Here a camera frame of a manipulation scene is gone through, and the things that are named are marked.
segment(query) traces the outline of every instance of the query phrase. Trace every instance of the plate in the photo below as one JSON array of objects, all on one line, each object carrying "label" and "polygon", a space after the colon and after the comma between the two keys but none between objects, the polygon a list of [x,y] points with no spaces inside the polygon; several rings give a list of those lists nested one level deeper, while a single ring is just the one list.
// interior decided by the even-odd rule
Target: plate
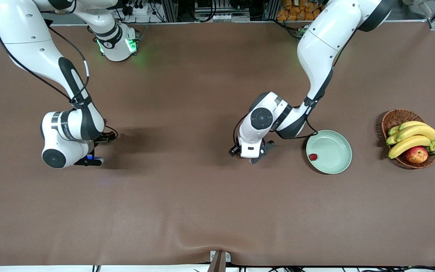
[{"label": "plate", "polygon": [[[310,160],[310,154],[316,154],[318,159]],[[307,157],[319,171],[338,174],[345,171],[352,162],[352,147],[340,133],[321,130],[307,141]]]}]

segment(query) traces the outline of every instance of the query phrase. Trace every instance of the black cable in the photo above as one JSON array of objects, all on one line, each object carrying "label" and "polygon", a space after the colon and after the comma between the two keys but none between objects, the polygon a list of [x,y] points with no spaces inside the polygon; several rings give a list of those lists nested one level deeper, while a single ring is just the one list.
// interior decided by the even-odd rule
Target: black cable
[{"label": "black cable", "polygon": [[3,42],[3,40],[1,39],[0,36],[0,43],[3,47],[3,49],[5,50],[5,52],[10,56],[10,58],[12,60],[14,60],[14,62],[16,62],[20,67],[22,67],[24,70],[26,70],[28,73],[30,73],[31,75],[35,76],[37,79],[40,79],[41,81],[43,81],[46,85],[50,86],[51,88],[53,88],[55,91],[57,91],[58,93],[60,93],[60,95],[63,95],[66,99],[69,100],[69,96],[67,96],[64,92],[60,91],[57,87],[55,87],[53,84],[49,83],[48,81],[46,81],[45,79],[43,79],[41,76],[38,76],[37,74],[35,74],[33,71],[31,71],[30,69],[28,69],[25,65],[23,65],[19,60],[17,60],[13,54],[11,54],[11,52],[8,50],[8,48],[6,47],[5,43]]},{"label": "black cable", "polygon": [[[53,31],[53,33],[55,33],[56,35],[58,35],[60,38],[62,38],[64,41],[66,41],[69,45],[71,45],[71,47],[73,47],[78,54],[80,55],[80,57],[83,59],[83,62],[85,63],[86,66],[86,59],[83,55],[83,53],[71,42],[69,41],[67,38],[65,38],[63,35],[61,35],[60,33],[58,33],[56,30],[54,30],[51,26],[48,26],[48,29],[50,29],[51,31]],[[86,86],[88,85],[88,82],[90,81],[90,76],[87,74],[86,76],[86,81],[85,84],[83,84],[83,87],[73,96],[73,98],[69,99],[69,102],[72,103],[75,98],[83,92],[83,90],[86,88]]]},{"label": "black cable", "polygon": [[116,6],[114,7],[114,9],[115,9],[115,11],[117,12],[117,15],[119,16],[119,20],[120,20],[120,22],[122,23],[123,21],[122,21],[122,17],[120,16],[120,12],[119,12],[119,10],[117,9]]},{"label": "black cable", "polygon": [[160,15],[159,9],[157,8],[157,5],[156,5],[156,3],[154,2],[154,0],[150,0],[149,4],[150,4],[150,8],[151,8],[154,12],[156,12],[155,15],[157,16],[157,19],[159,19],[162,23],[165,23],[164,17],[162,17],[162,15]]},{"label": "black cable", "polygon": [[335,67],[335,64],[337,64],[338,59],[340,58],[340,55],[342,55],[343,50],[349,44],[350,40],[352,39],[352,37],[355,35],[356,32],[357,32],[357,30],[355,29],[355,31],[352,33],[352,36],[350,36],[349,40],[343,46],[342,50],[340,50],[340,52],[338,52],[338,56],[336,57],[335,62],[333,63],[333,67]]},{"label": "black cable", "polygon": [[216,12],[218,10],[218,4],[216,3],[216,0],[213,0],[213,4],[214,4],[214,12],[213,12],[213,7],[211,5],[211,14],[209,14],[209,17],[207,17],[206,20],[201,21],[200,19],[197,19],[193,14],[192,14],[192,10],[196,10],[195,7],[192,6],[193,0],[189,1],[190,5],[189,5],[189,16],[195,21],[195,22],[200,22],[200,23],[205,23],[208,22],[209,20],[211,20],[212,18],[214,18],[214,15],[216,15]]},{"label": "black cable", "polygon": [[358,272],[383,272],[383,271],[389,271],[389,272],[403,272],[406,270],[410,270],[410,269],[428,269],[428,270],[435,270],[435,267],[431,267],[431,266],[423,266],[423,265],[416,265],[416,266],[409,266],[409,267],[374,267],[375,269],[378,270],[371,270],[371,269],[366,269],[366,270],[360,270],[359,268],[357,268]]},{"label": "black cable", "polygon": [[292,36],[293,38],[295,38],[295,39],[297,39],[297,40],[300,39],[300,38],[298,38],[297,36],[293,35],[293,33],[290,31],[290,29],[286,26],[285,21],[283,21],[283,24],[284,24],[284,26],[285,26],[286,31],[288,32],[288,34],[289,34],[290,36]]},{"label": "black cable", "polygon": [[291,28],[291,27],[289,27],[289,26],[285,26],[284,24],[281,24],[278,20],[275,20],[275,19],[266,19],[266,21],[274,22],[274,23],[276,23],[278,26],[281,26],[281,27],[284,28],[284,29],[289,29],[289,30],[294,30],[294,31],[298,31],[298,30],[299,30],[298,28]]},{"label": "black cable", "polygon": [[73,7],[73,10],[70,12],[70,14],[72,14],[76,10],[76,1],[73,1],[73,3],[75,3],[75,6]]},{"label": "black cable", "polygon": [[308,121],[308,116],[305,116],[305,123],[307,123],[307,125],[309,126],[309,128],[310,128],[311,130],[313,130],[313,133],[308,134],[308,135],[306,135],[306,136],[299,136],[299,137],[294,137],[294,138],[282,138],[282,139],[284,139],[284,140],[303,139],[303,138],[309,138],[309,137],[311,137],[311,136],[315,136],[315,135],[318,134],[318,131],[317,131],[316,129],[314,129],[314,128],[310,125],[310,122]]},{"label": "black cable", "polygon": [[119,137],[119,132],[116,130],[116,129],[114,129],[114,128],[112,128],[112,127],[109,127],[109,126],[107,126],[107,125],[105,125],[105,127],[107,128],[107,129],[110,129],[110,130],[112,130],[113,132],[115,132],[115,139],[114,140],[116,140],[118,137]]},{"label": "black cable", "polygon": [[234,126],[234,130],[233,130],[233,142],[236,146],[239,146],[238,141],[236,140],[236,129],[239,126],[239,123],[241,123],[241,121],[247,116],[248,114],[245,114],[243,117],[241,117],[241,119],[238,121],[238,123],[236,124],[236,126]]}]

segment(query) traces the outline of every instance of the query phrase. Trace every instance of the apple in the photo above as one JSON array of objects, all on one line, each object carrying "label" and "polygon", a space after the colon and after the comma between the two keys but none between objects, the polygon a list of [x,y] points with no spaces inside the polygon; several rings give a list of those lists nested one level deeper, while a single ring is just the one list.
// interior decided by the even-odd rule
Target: apple
[{"label": "apple", "polygon": [[425,162],[429,157],[429,152],[422,146],[416,146],[406,151],[406,160],[413,164]]},{"label": "apple", "polygon": [[311,161],[316,161],[316,159],[318,159],[318,155],[316,155],[315,153],[313,153],[313,154],[310,154],[310,155],[309,155],[309,158],[310,158]]}]

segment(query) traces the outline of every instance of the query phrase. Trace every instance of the fruit basket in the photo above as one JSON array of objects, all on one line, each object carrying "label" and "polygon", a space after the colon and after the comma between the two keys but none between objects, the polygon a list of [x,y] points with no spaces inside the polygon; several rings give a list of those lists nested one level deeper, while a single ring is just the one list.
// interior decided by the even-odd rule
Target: fruit basket
[{"label": "fruit basket", "polygon": [[[385,114],[385,116],[382,119],[382,133],[387,139],[388,134],[387,132],[394,126],[401,125],[405,122],[409,121],[419,121],[424,122],[424,120],[414,112],[410,110],[404,110],[404,109],[396,109],[391,110],[388,113]],[[397,158],[397,161],[400,162],[400,164],[412,168],[412,169],[422,169],[431,166],[435,162],[435,156],[429,156],[428,159],[425,162],[422,162],[420,164],[413,164],[412,162],[409,162],[406,160],[406,157],[403,154],[399,155]]]}]

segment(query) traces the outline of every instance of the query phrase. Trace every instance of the brown table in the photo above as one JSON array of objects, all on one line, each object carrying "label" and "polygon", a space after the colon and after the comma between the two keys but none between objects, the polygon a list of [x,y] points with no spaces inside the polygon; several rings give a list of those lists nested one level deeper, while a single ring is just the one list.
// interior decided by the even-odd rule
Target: brown table
[{"label": "brown table", "polygon": [[39,124],[69,105],[0,47],[0,265],[199,263],[216,249],[239,265],[435,265],[435,164],[398,168],[375,131],[394,108],[435,127],[426,23],[358,32],[342,54],[310,117],[352,145],[338,175],[309,166],[304,140],[274,134],[257,165],[228,155],[257,95],[298,105],[309,89],[279,26],[150,26],[138,57],[118,63],[84,27],[60,31],[88,59],[88,89],[121,136],[97,148],[103,167],[47,167]]}]

